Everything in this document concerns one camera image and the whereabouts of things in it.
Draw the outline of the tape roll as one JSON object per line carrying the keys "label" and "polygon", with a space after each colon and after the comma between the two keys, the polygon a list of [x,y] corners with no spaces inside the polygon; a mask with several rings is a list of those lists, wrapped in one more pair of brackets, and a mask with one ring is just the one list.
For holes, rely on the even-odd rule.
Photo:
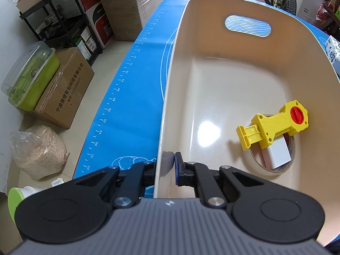
{"label": "tape roll", "polygon": [[273,144],[261,149],[259,143],[252,144],[243,152],[247,167],[258,175],[279,176],[289,170],[295,156],[295,139],[288,133],[276,136]]}

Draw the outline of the white power adapter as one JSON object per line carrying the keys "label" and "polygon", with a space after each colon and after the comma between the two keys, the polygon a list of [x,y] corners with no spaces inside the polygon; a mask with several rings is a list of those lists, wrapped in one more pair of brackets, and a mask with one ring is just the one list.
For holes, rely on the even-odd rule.
{"label": "white power adapter", "polygon": [[262,149],[262,155],[265,166],[269,170],[277,169],[291,161],[289,149],[283,135],[276,137],[272,145]]}

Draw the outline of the beige plastic storage bin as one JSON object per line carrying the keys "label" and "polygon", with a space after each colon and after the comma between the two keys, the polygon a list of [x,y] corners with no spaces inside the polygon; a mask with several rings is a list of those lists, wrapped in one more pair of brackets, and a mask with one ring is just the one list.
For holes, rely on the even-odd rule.
{"label": "beige plastic storage bin", "polygon": [[[292,163],[263,169],[259,149],[236,133],[258,113],[297,100],[309,126],[293,138]],[[339,235],[339,79],[310,29],[244,0],[189,0],[167,76],[154,196],[193,197],[175,184],[173,155],[211,169],[230,165],[316,199],[326,215],[322,245]]]}

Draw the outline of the yellow toy launcher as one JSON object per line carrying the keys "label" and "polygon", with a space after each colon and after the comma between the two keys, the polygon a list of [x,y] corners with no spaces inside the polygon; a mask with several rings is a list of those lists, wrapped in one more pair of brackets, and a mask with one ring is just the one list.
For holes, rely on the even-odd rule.
{"label": "yellow toy launcher", "polygon": [[294,136],[308,127],[307,109],[297,100],[293,100],[287,102],[278,114],[256,114],[250,126],[238,126],[236,132],[243,150],[248,150],[255,143],[265,149],[273,144],[276,137],[283,134]]}

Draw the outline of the blue silicone mat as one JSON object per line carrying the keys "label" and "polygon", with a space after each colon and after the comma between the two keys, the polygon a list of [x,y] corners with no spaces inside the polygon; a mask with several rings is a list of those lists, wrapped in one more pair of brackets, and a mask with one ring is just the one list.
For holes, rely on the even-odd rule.
{"label": "blue silicone mat", "polygon": [[[127,169],[143,159],[157,161],[167,76],[177,30],[188,2],[164,0],[139,34],[97,111],[75,177],[109,165]],[[311,30],[324,49],[325,34],[294,18]]]}

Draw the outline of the bag of grain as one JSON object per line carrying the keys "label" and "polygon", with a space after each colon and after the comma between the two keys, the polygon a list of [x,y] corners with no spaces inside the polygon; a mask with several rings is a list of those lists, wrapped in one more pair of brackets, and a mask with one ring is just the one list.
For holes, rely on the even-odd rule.
{"label": "bag of grain", "polygon": [[11,157],[34,180],[62,171],[69,153],[59,135],[49,126],[33,126],[10,133]]}

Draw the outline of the floor cardboard box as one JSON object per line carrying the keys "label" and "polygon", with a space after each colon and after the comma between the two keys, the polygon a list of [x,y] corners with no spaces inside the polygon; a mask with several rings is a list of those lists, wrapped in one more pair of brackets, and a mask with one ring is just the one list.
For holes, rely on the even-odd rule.
{"label": "floor cardboard box", "polygon": [[69,129],[94,71],[77,47],[58,50],[60,66],[35,108],[36,118]]}

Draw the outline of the green lid white cup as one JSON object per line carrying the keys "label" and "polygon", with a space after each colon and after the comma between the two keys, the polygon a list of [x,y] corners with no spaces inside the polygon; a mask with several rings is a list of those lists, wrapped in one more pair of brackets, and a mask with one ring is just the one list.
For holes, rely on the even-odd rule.
{"label": "green lid white cup", "polygon": [[34,195],[35,193],[41,192],[45,188],[25,186],[23,188],[11,188],[7,196],[7,206],[9,214],[13,222],[15,222],[15,212],[18,205],[27,197]]}

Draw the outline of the green lidded container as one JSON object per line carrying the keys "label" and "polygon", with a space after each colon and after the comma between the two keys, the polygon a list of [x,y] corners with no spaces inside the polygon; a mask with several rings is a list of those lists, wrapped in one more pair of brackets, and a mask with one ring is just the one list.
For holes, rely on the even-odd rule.
{"label": "green lidded container", "polygon": [[27,112],[35,108],[60,66],[55,52],[45,42],[38,41],[20,55],[1,84],[12,106]]}

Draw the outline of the large stacked cardboard box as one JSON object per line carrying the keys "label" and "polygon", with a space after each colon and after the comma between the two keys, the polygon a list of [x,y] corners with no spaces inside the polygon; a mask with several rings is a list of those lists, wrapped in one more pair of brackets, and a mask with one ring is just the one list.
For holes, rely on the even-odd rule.
{"label": "large stacked cardboard box", "polygon": [[163,0],[101,0],[115,39],[135,41]]}

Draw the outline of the black metal rack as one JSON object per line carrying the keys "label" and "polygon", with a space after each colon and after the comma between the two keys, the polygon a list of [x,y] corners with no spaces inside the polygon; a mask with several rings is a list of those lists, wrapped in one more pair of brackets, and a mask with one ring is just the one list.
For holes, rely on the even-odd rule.
{"label": "black metal rack", "polygon": [[17,8],[37,40],[49,47],[77,47],[90,65],[103,52],[81,0],[20,0]]}

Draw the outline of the white tissue box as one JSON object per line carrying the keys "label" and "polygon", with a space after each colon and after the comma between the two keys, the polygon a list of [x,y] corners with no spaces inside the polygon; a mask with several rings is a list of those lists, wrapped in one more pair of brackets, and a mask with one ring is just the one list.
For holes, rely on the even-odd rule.
{"label": "white tissue box", "polygon": [[333,36],[329,36],[329,38],[325,42],[326,54],[333,65],[337,76],[340,77],[340,43]]}

